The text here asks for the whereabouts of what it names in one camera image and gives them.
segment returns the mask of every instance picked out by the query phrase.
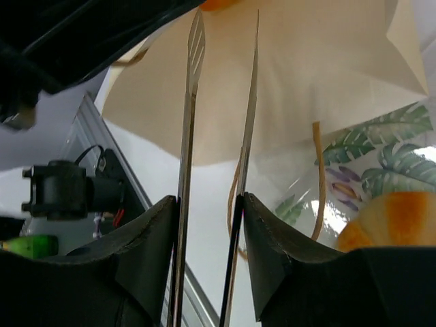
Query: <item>orange object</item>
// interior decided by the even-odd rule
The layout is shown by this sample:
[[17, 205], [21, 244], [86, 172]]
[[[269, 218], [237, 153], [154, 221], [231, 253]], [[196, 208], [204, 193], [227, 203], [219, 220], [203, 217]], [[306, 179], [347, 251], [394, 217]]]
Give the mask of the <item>orange object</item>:
[[340, 233], [336, 248], [436, 246], [436, 194], [389, 193], [371, 200]]
[[200, 6], [200, 9], [205, 12], [212, 12], [233, 5], [237, 1], [238, 0], [207, 0]]

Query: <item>metal tongs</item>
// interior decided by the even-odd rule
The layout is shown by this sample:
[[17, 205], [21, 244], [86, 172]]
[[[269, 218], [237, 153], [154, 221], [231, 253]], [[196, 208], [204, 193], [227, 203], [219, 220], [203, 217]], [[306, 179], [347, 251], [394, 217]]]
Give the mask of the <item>metal tongs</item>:
[[[248, 101], [247, 118], [243, 145], [240, 152], [240, 168], [237, 187], [236, 204], [234, 207], [232, 235], [230, 238], [230, 249], [225, 276], [223, 306], [221, 309], [220, 327], [227, 327], [230, 323], [230, 311], [232, 307], [234, 278], [236, 272], [237, 249], [239, 242], [240, 225], [243, 216], [243, 195], [247, 183], [247, 171], [253, 137], [254, 117], [257, 101], [258, 84], [258, 31], [259, 12], [255, 37], [255, 51], [253, 60], [253, 73], [251, 76], [251, 87]], [[187, 64], [187, 89], [185, 94], [185, 111], [183, 115], [183, 135], [181, 149], [181, 164], [178, 180], [178, 209], [179, 222], [176, 246], [173, 252], [172, 280], [170, 289], [170, 306], [168, 310], [167, 327], [180, 327], [182, 318], [183, 283], [185, 278], [185, 258], [187, 223], [189, 211], [189, 192], [191, 187], [192, 150], [194, 119], [196, 112], [196, 97], [198, 81], [202, 68], [205, 49], [204, 24], [201, 11], [198, 10], [189, 33], [188, 40], [188, 64]]]
[[180, 327], [182, 320], [183, 283], [185, 281], [186, 240], [191, 189], [193, 128], [196, 115], [198, 81], [206, 45], [202, 13], [197, 11], [189, 32], [185, 109], [183, 114], [182, 149], [178, 177], [178, 234], [172, 257], [170, 304], [167, 327]]
[[221, 317], [219, 327], [230, 325], [230, 314], [232, 312], [232, 301], [234, 291], [234, 281], [236, 276], [236, 261], [238, 259], [238, 244], [240, 225], [243, 220], [244, 193], [247, 184], [248, 163], [250, 158], [251, 140], [253, 138], [254, 118], [258, 99], [258, 35], [259, 35], [259, 12], [256, 25], [256, 37], [253, 59], [253, 72], [251, 73], [251, 86], [248, 98], [247, 116], [245, 119], [245, 130], [243, 145], [240, 150], [240, 165], [238, 172], [238, 186], [236, 188], [236, 200], [233, 212], [232, 233], [230, 235], [229, 256], [227, 261], [227, 271], [225, 273], [224, 295], [221, 306]]

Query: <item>metal spatula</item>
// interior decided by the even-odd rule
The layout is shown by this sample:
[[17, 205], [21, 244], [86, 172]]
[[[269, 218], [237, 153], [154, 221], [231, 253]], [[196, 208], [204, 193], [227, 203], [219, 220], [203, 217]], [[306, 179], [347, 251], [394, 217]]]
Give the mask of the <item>metal spatula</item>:
[[183, 282], [185, 278], [186, 239], [191, 188], [193, 127], [196, 114], [198, 81], [202, 69], [206, 40], [201, 11], [198, 10], [188, 39], [185, 111], [183, 115], [182, 149], [178, 180], [179, 222], [176, 246], [173, 253], [170, 310], [167, 327], [180, 327], [182, 318]]

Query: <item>yellow-green object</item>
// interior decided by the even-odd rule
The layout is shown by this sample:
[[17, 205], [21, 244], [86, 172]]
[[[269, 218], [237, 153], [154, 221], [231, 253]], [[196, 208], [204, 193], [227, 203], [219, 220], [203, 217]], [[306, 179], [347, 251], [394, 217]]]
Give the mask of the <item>yellow-green object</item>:
[[3, 250], [26, 258], [40, 259], [58, 254], [58, 240], [53, 235], [31, 235], [13, 238], [0, 243]]

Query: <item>beige paper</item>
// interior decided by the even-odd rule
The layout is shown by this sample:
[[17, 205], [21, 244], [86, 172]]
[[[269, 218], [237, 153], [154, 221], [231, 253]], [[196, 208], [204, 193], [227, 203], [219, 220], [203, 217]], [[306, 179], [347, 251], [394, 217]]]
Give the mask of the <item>beige paper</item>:
[[[258, 9], [253, 155], [311, 139], [315, 120], [327, 134], [427, 94], [409, 0], [241, 0], [203, 13], [207, 50], [198, 90], [195, 165], [239, 156]], [[176, 157], [194, 14], [179, 18], [141, 62], [123, 70], [103, 111], [108, 120]], [[313, 89], [319, 108], [311, 107]]]

